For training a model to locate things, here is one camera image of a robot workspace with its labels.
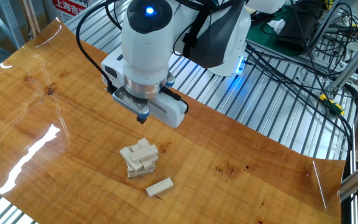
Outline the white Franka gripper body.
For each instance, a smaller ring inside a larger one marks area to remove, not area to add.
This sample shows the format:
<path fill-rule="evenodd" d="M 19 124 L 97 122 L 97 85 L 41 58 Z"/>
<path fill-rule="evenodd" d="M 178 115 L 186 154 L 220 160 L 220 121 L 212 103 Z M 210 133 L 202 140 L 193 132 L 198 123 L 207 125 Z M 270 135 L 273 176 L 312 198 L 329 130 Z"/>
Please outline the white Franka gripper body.
<path fill-rule="evenodd" d="M 121 49 L 114 50 L 101 62 L 101 67 L 108 76 L 103 82 L 110 80 L 117 88 L 112 93 L 113 100 L 136 117 L 153 116 L 172 128 L 178 127 L 188 111 L 188 104 L 169 89 L 174 84 L 175 77 L 168 73 L 155 85 L 138 84 L 125 76 L 124 65 Z"/>

